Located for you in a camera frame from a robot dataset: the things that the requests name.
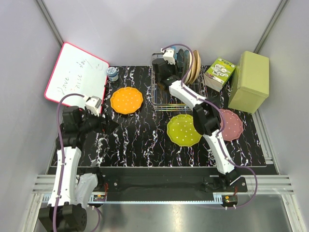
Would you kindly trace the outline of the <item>orange polka dot plate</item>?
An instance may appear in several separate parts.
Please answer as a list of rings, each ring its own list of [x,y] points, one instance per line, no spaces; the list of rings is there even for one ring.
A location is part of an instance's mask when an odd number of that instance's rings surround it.
[[[140,109],[143,96],[136,88],[123,87],[113,93],[110,102],[115,112],[128,115]]]

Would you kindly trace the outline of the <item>blue polka dot plate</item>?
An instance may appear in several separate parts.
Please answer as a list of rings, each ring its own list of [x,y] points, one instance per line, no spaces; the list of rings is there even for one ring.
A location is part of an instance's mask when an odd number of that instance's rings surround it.
[[[177,62],[178,73],[182,73],[183,67],[184,67],[184,51],[183,51],[183,49],[179,49],[179,51],[177,52],[176,62]]]

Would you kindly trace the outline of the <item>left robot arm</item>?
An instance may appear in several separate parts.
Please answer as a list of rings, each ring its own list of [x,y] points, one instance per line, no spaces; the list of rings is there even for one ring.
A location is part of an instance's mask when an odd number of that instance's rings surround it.
[[[99,168],[77,174],[86,135],[90,132],[112,134],[119,124],[108,114],[70,106],[62,111],[62,123],[56,139],[57,168],[54,187],[38,219],[48,232],[83,232],[87,224],[86,208],[93,191],[107,185]]]

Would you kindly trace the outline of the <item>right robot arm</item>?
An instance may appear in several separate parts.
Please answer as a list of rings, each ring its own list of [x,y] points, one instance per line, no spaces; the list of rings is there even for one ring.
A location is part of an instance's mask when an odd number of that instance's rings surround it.
[[[152,61],[152,67],[157,85],[192,110],[194,128],[206,140],[215,158],[219,172],[218,185],[223,191],[231,191],[236,187],[240,174],[223,140],[224,126],[221,123],[225,121],[219,108],[185,85],[176,75],[176,65],[156,58]]]

